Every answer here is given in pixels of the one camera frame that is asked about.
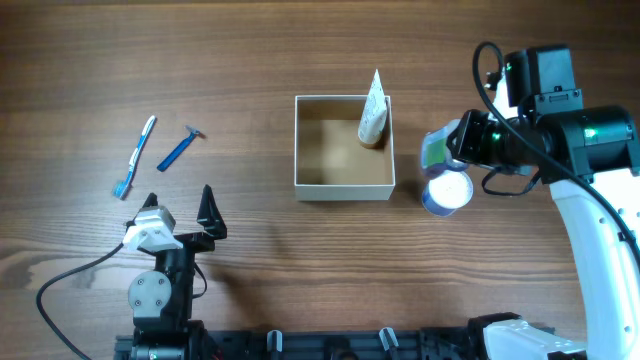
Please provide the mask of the blue jar white lid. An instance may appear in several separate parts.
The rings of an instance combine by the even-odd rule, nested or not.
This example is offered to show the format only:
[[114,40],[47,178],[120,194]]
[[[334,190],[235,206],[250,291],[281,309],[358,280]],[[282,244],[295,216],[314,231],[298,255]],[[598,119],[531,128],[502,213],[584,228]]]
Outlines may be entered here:
[[472,180],[465,172],[445,170],[427,183],[421,201],[431,214],[447,217],[466,206],[473,193]]

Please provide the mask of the white cream tube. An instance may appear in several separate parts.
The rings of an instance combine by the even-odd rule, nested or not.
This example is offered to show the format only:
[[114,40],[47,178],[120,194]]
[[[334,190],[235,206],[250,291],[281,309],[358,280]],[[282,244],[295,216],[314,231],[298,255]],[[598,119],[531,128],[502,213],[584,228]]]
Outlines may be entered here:
[[386,96],[379,71],[376,70],[357,131],[358,140],[363,147],[374,148],[377,146],[386,125],[387,114]]

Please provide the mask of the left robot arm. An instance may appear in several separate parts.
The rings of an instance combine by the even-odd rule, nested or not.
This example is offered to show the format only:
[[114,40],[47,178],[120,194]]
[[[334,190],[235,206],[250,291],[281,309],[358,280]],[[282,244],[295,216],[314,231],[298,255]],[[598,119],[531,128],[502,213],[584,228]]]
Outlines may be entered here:
[[203,272],[195,255],[215,250],[227,237],[212,188],[202,191],[196,222],[200,232],[176,235],[176,221],[151,193],[127,223],[122,245],[155,258],[154,269],[138,275],[128,290],[134,333],[116,340],[116,359],[221,359],[219,346],[200,320],[193,320],[194,277]]

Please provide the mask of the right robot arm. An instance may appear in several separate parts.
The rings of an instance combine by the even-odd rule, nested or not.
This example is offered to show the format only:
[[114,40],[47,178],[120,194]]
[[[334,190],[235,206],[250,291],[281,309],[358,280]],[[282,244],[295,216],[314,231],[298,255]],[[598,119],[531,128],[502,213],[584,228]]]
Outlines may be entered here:
[[587,108],[564,45],[498,54],[473,72],[483,110],[447,145],[489,176],[546,184],[568,234],[586,317],[584,343],[498,313],[469,321],[480,359],[635,359],[639,355],[639,134],[617,105]]

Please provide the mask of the blue white toothbrush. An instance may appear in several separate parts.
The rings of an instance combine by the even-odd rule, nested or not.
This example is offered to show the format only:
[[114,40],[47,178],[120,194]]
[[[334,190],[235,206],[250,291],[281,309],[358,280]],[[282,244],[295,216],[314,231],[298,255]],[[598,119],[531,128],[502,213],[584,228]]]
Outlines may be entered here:
[[129,159],[127,176],[123,181],[118,182],[113,189],[113,195],[120,200],[124,200],[131,189],[140,154],[152,132],[156,120],[157,117],[155,115],[151,115],[146,121],[137,146]]

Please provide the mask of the clear bottle green label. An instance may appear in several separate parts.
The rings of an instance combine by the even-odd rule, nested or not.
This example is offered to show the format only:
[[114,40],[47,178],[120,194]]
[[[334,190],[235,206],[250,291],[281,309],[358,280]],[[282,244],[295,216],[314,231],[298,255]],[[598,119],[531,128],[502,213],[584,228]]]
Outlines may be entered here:
[[448,137],[457,131],[459,119],[450,121],[443,128],[427,133],[420,152],[420,169],[426,178],[436,178],[446,170],[463,172],[468,164],[453,158],[447,146]]

